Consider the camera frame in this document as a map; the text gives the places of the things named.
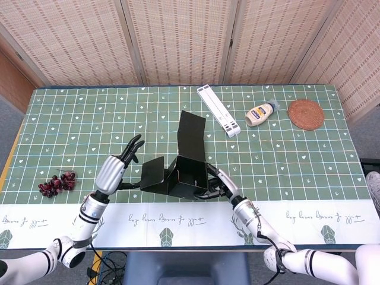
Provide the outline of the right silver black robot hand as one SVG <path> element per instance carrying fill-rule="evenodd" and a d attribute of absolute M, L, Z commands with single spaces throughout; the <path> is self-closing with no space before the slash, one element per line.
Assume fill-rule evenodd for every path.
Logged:
<path fill-rule="evenodd" d="M 201 194 L 194 194 L 196 199 L 210 200 L 217 197 L 226 197 L 233 204 L 237 197 L 241 198 L 238 186 L 222 169 L 207 163 L 207 173 L 212 176 L 207 182 L 207 190 Z"/>

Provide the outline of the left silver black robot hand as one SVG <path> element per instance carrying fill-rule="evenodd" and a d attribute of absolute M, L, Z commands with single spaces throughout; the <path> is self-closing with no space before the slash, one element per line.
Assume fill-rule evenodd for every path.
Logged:
<path fill-rule="evenodd" d="M 120 155 L 110 155 L 97 175 L 96 189 L 105 195 L 112 195 L 118 189 L 129 164 L 132 161 L 138 163 L 135 153 L 144 143 L 141 134 L 138 134 L 130 140 Z"/>

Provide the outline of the black cardboard box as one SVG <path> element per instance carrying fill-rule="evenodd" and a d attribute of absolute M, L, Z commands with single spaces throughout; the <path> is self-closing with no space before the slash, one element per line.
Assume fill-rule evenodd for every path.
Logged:
<path fill-rule="evenodd" d="M 168 168 L 158 157 L 142 165 L 140 190 L 195 200 L 208 191 L 204 147 L 205 118 L 181 111 L 177 131 L 178 155 Z"/>

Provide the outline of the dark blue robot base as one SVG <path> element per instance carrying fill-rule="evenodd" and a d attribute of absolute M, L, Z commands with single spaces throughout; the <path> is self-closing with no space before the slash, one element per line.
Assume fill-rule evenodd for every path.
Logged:
<path fill-rule="evenodd" d="M 251 285 L 243 252 L 130 252 L 122 285 Z"/>

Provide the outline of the dark red grape bunch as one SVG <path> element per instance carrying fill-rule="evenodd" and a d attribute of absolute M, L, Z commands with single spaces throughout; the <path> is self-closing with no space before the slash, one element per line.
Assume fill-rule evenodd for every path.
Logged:
<path fill-rule="evenodd" d="M 47 198 L 53 198 L 64 191 L 72 191 L 77 184 L 77 174 L 74 171 L 65 171 L 58 177 L 53 175 L 52 178 L 38 185 L 39 192 Z"/>

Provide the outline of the green checked deer tablecloth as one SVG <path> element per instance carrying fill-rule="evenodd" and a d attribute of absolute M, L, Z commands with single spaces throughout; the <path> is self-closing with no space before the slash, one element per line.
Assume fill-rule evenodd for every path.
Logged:
<path fill-rule="evenodd" d="M 206 120 L 206 161 L 227 172 L 282 237 L 327 249 L 380 243 L 380 218 L 333 86 L 215 86 L 214 92 L 240 126 L 238 135 L 226 135 L 195 87 L 34 91 L 0 185 L 0 249 L 45 248 L 68 235 L 102 164 L 137 134 L 145 143 L 125 182 L 139 181 L 144 162 L 163 157 L 171 164 L 183 110 Z M 279 110 L 247 126 L 246 113 L 271 99 Z M 320 128 L 291 122 L 289 105 L 299 99 L 321 106 Z M 44 197 L 38 185 L 65 171 L 77 174 L 75 188 Z"/>

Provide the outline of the white folding stand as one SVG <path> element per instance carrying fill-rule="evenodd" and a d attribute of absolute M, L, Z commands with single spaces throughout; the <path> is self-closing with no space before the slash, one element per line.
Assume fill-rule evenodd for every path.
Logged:
<path fill-rule="evenodd" d="M 241 132 L 240 126 L 208 84 L 197 88 L 197 93 L 229 138 Z"/>

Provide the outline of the cream mayonnaise squeeze bottle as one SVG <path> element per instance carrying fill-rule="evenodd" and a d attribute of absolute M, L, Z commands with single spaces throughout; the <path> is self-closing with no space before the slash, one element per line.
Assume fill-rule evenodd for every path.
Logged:
<path fill-rule="evenodd" d="M 278 111 L 280 104 L 278 101 L 271 99 L 264 104 L 253 107 L 245 115 L 247 126 L 253 127 L 262 124 L 274 112 Z"/>

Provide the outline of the round brown woven coaster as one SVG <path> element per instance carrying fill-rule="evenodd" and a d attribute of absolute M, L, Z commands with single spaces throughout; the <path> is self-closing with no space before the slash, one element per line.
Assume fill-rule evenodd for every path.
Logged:
<path fill-rule="evenodd" d="M 291 122 L 298 128 L 313 131 L 324 123 L 324 111 L 313 100 L 299 99 L 290 103 L 288 116 Z"/>

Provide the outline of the brown wooden door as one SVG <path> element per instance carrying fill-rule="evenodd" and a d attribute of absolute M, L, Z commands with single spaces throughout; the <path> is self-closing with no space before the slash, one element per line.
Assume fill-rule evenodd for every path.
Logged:
<path fill-rule="evenodd" d="M 37 88 L 7 55 L 0 50 L 0 95 L 26 113 Z"/>

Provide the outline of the woven bamboo screen panel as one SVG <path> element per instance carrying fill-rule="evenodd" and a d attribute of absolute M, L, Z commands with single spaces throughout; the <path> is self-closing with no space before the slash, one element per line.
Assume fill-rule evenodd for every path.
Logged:
<path fill-rule="evenodd" d="M 380 104 L 380 0 L 337 0 L 291 79 L 334 85 L 355 124 Z"/>
<path fill-rule="evenodd" d="M 119 0 L 146 86 L 221 84 L 239 0 Z"/>
<path fill-rule="evenodd" d="M 0 35 L 40 86 L 142 83 L 121 0 L 0 0 Z"/>
<path fill-rule="evenodd" d="M 237 0 L 224 84 L 288 84 L 338 0 Z"/>

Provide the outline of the grey sneaker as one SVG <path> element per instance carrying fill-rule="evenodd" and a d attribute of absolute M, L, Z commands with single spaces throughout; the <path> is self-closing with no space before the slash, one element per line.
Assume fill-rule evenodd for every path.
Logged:
<path fill-rule="evenodd" d="M 369 172 L 366 175 L 366 183 L 376 211 L 380 215 L 380 173 L 376 171 Z"/>

